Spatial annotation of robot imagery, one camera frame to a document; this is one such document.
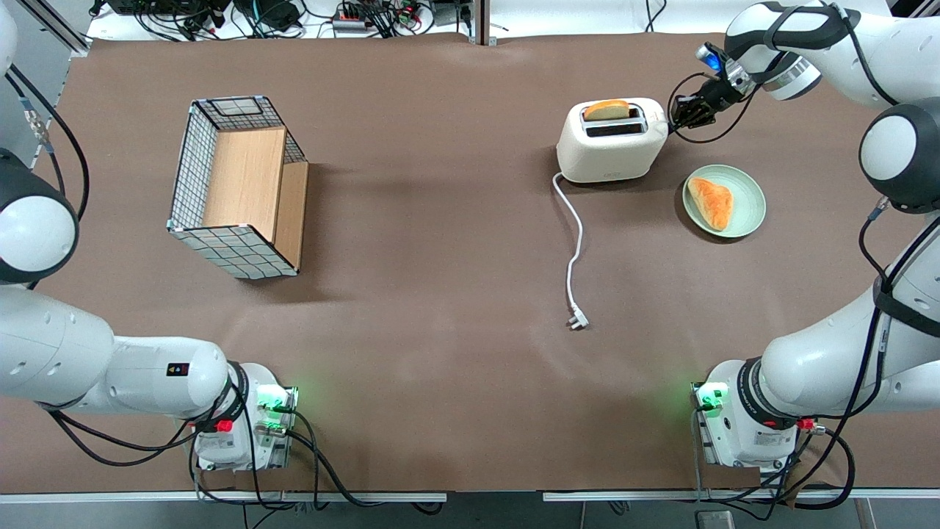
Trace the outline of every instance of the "white power cord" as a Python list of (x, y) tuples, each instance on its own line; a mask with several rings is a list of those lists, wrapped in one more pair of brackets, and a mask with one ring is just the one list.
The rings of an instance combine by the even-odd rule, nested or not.
[(572, 293), (572, 268), (574, 267), (574, 262), (577, 261), (579, 257), (581, 257), (581, 241), (585, 236), (585, 227), (584, 224), (581, 223), (581, 217), (579, 217), (578, 213), (574, 211), (574, 206), (572, 206), (572, 203), (568, 201), (568, 197), (565, 196), (565, 193), (561, 190), (561, 187), (558, 186), (558, 182), (561, 180), (562, 176), (563, 175), (560, 172), (555, 175), (555, 177), (552, 179), (552, 185), (555, 187), (555, 192), (558, 194), (558, 196), (561, 197), (562, 201), (565, 202), (565, 205), (568, 206), (568, 211), (572, 212), (574, 221), (578, 225), (578, 242), (574, 246), (574, 255), (572, 256), (571, 260), (568, 261), (568, 278), (565, 285), (568, 290), (568, 304), (571, 306), (573, 314), (572, 319), (568, 320), (568, 325), (572, 327), (572, 330), (579, 330), (588, 326), (588, 317), (581, 312), (581, 309), (578, 308), (578, 304), (574, 302), (574, 294)]

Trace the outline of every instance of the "plate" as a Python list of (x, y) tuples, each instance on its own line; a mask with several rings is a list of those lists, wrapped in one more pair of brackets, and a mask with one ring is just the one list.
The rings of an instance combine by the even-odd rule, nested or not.
[[(689, 191), (689, 181), (694, 177), (704, 178), (715, 184), (727, 187), (734, 197), (734, 207), (731, 210), (731, 220), (728, 227), (722, 231), (713, 229), (705, 222), (702, 215), (698, 212), (696, 202), (692, 199), (692, 193)], [(763, 222), (767, 215), (767, 199), (763, 196), (763, 191), (754, 179), (738, 168), (731, 166), (713, 165), (698, 168), (692, 171), (692, 174), (685, 179), (682, 185), (682, 205), (689, 217), (699, 228), (729, 239), (744, 237), (755, 231)]]

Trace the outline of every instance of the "wooden panel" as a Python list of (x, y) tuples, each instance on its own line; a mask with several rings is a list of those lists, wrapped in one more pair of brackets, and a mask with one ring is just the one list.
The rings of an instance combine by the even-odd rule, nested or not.
[(297, 269), (300, 269), (301, 247), (304, 242), (308, 169), (307, 162), (284, 165), (281, 173), (281, 197), (277, 206), (277, 229), (274, 232), (274, 247)]
[(274, 240), (286, 134), (285, 127), (219, 133), (203, 226), (250, 224)]

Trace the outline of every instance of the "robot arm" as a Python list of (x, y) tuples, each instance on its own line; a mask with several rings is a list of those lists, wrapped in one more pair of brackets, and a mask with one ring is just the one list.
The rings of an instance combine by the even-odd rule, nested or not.
[[(878, 391), (866, 410), (940, 407), (940, 274), (933, 269), (940, 259), (935, 34), (936, 19), (892, 19), (821, 2), (795, 8), (756, 4), (729, 26), (728, 64), (739, 65), (775, 99), (800, 97), (824, 76), (849, 99), (887, 108), (865, 132), (859, 163), (886, 196), (882, 209), (890, 201), (899, 211), (927, 214), (928, 226), (912, 251), (902, 254), (908, 258), (888, 268), (889, 285), (877, 281), (819, 323), (773, 340), (762, 357), (726, 361), (712, 371), (697, 398), (722, 404), (707, 414), (703, 430), (713, 462), (779, 468), (793, 451), (797, 419), (846, 412), (864, 359), (857, 403)], [(692, 107), (703, 106), (697, 96), (690, 98)]]
[[(0, 0), (0, 73), (16, 43)], [(78, 238), (65, 196), (0, 149), (0, 395), (52, 412), (193, 421), (203, 469), (286, 465), (297, 393), (268, 369), (229, 362), (202, 340), (115, 336), (98, 316), (33, 290), (66, 264)]]
[[(777, 2), (755, 4), (728, 26), (725, 50), (764, 90), (778, 100), (800, 97), (825, 77), (856, 103), (874, 108), (894, 104), (874, 87), (870, 74), (897, 103), (935, 96), (940, 91), (940, 20), (896, 19), (823, 2), (784, 8)], [(781, 52), (790, 52), (768, 69)]]

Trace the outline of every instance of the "bread roll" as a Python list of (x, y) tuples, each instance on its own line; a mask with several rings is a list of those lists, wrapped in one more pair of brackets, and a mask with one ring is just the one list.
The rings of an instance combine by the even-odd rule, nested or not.
[(721, 232), (728, 227), (734, 208), (734, 197), (727, 187), (695, 177), (689, 180), (689, 192), (692, 194), (692, 200), (696, 202), (698, 212), (713, 230)]
[(585, 121), (624, 120), (630, 117), (630, 104), (619, 99), (601, 101), (585, 108)]

